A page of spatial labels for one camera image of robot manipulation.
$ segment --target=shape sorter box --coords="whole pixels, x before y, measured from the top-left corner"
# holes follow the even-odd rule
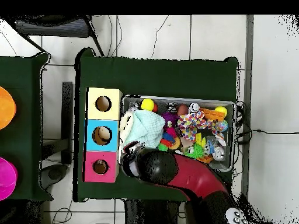
[[[110,131],[110,141],[99,145],[93,140],[94,130],[98,127],[106,127]],[[113,120],[87,120],[86,151],[110,151],[117,152],[119,140],[119,121]]]
[[[99,174],[94,170],[94,164],[98,160],[104,161],[107,165],[107,170],[104,174]],[[118,173],[117,152],[86,152],[84,182],[114,183]]]
[[[89,87],[86,89],[86,93],[88,94],[88,119],[120,120],[120,102],[123,93],[119,89]],[[100,111],[97,104],[102,97],[109,102],[109,107],[105,111]]]

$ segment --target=pink box section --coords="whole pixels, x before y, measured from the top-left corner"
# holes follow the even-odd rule
[[[85,182],[114,183],[116,179],[117,152],[87,151],[85,162]],[[92,165],[96,160],[104,160],[108,164],[108,171],[105,174],[97,174],[93,171]]]

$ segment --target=yellow box section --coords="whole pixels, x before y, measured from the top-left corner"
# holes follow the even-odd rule
[[[119,89],[104,89],[89,87],[88,89],[88,118],[92,120],[120,120],[120,100],[123,93]],[[111,101],[110,110],[104,112],[96,108],[96,100],[106,96]]]

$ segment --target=blue box section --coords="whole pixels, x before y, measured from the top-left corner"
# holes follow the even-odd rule
[[[86,151],[117,151],[118,121],[113,120],[87,120]],[[96,127],[105,126],[112,131],[112,139],[106,145],[98,145],[92,139]]]

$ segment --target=light blue cloth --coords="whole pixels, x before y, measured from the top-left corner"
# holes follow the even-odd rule
[[[164,118],[148,110],[137,110],[133,113],[133,117],[133,126],[124,146],[138,141],[144,143],[146,147],[156,148],[163,136]]]

